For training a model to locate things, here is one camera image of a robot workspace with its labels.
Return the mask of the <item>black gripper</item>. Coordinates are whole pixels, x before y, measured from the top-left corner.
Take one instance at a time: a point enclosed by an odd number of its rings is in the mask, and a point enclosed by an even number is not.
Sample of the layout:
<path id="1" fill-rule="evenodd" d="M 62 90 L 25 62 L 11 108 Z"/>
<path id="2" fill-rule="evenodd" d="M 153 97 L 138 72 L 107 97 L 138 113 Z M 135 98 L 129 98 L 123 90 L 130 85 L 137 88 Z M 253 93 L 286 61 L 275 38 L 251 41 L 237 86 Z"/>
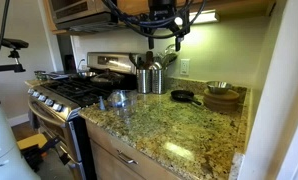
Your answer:
<path id="1" fill-rule="evenodd" d="M 140 30 L 143 33 L 153 35 L 157 29 L 168 29 L 172 33 L 182 31 L 181 35 L 190 32 L 188 2 L 185 6 L 177 9 L 177 0 L 148 0 L 149 15 L 141 15 L 142 24 Z M 182 37 L 177 35 L 175 38 L 175 50 L 181 48 Z M 149 49 L 154 48 L 154 39 L 148 38 Z"/>

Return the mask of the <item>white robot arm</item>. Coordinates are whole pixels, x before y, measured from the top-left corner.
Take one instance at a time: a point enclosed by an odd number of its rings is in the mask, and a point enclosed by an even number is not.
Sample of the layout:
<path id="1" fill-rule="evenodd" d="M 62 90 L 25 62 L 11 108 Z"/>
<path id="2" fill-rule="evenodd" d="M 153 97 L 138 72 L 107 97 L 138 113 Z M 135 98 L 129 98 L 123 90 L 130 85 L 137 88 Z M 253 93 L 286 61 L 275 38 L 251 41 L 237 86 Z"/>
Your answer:
<path id="1" fill-rule="evenodd" d="M 5 0 L 1 30 L 0 30 L 0 50 L 3 46 L 5 27 L 8 15 L 10 0 Z M 25 69 L 19 62 L 19 56 L 12 57 L 15 59 L 15 64 L 0 65 L 0 72 L 14 70 L 24 72 Z M 11 130 L 11 127 L 1 107 L 0 101 L 0 180 L 41 180 L 25 158 L 22 156 L 17 141 Z"/>

